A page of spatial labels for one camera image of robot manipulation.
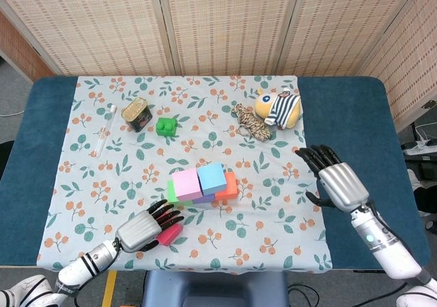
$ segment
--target floral tablecloth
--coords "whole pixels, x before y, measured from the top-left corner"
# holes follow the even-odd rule
[[[294,153],[305,146],[302,115],[262,143],[238,131],[231,109],[253,106],[257,89],[298,93],[295,76],[80,77],[59,159],[38,266],[61,269],[154,201],[171,174],[221,162],[238,178],[235,201],[180,207],[184,230],[169,246],[121,253],[113,269],[324,272],[332,267],[322,212],[305,198],[315,178]],[[133,132],[121,111],[145,98],[153,119]],[[91,157],[111,104],[118,110],[99,158]],[[174,117],[174,138],[157,136]]]

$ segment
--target woven panel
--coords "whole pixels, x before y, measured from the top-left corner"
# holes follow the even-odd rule
[[[393,118],[437,88],[437,0],[414,0],[389,29],[363,75],[382,80]]]
[[[168,74],[150,0],[6,0],[65,75]]]
[[[404,0],[302,0],[280,74],[351,75]]]
[[[271,74],[291,2],[169,0],[182,74]]]
[[[31,81],[53,76],[37,52],[0,12],[0,51]]]

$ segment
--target green toy brick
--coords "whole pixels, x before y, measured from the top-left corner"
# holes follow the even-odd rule
[[[171,180],[167,181],[167,201],[175,206],[191,206],[193,204],[191,200],[179,201],[175,193],[175,185]]]
[[[159,117],[156,123],[156,133],[161,136],[175,136],[177,126],[176,119]]]

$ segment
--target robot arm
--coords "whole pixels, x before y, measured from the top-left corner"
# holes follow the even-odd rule
[[[68,297],[77,297],[80,290],[104,273],[117,260],[119,253],[148,251],[158,245],[155,237],[184,219],[180,211],[170,211],[162,200],[142,211],[118,228],[113,242],[107,240],[63,268],[54,292],[41,275],[27,278],[9,290],[0,291],[0,307],[58,307]]]
[[[437,282],[415,261],[405,243],[382,219],[349,165],[341,162],[325,145],[301,148],[296,154],[308,164],[330,197],[330,200],[320,200],[307,192],[308,199],[316,205],[350,213],[352,226],[386,274],[417,285],[398,297],[397,306],[436,307]]]

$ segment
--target yellow plush toy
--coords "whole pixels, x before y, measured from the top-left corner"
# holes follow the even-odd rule
[[[292,128],[300,115],[300,96],[292,94],[286,87],[282,93],[262,93],[258,90],[255,101],[255,112],[268,125],[278,125],[280,129]]]

